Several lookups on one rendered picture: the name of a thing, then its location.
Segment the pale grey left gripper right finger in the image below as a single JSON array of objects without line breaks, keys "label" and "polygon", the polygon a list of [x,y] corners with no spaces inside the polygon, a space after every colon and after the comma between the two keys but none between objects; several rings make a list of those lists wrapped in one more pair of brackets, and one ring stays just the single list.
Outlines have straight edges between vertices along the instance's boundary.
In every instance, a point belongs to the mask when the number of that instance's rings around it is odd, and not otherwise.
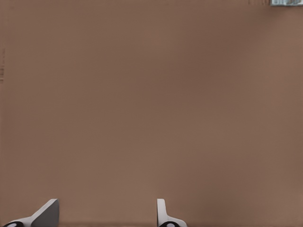
[{"label": "pale grey left gripper right finger", "polygon": [[167,214],[164,199],[157,199],[157,227],[187,227],[185,221]]}]

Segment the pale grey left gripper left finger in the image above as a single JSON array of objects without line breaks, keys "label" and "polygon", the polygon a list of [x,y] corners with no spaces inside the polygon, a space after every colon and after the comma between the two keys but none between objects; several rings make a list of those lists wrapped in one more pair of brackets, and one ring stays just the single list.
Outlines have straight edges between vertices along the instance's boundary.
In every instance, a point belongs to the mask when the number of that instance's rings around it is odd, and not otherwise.
[{"label": "pale grey left gripper left finger", "polygon": [[3,227],[58,227],[59,224],[59,200],[50,199],[33,215],[16,219]]}]

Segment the silver frame post foot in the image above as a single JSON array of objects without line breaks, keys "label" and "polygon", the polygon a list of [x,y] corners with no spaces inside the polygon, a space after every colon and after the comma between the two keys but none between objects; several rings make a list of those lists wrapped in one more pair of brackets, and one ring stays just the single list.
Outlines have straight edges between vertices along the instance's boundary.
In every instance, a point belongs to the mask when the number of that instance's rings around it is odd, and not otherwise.
[{"label": "silver frame post foot", "polygon": [[303,6],[303,0],[270,0],[270,6]]}]

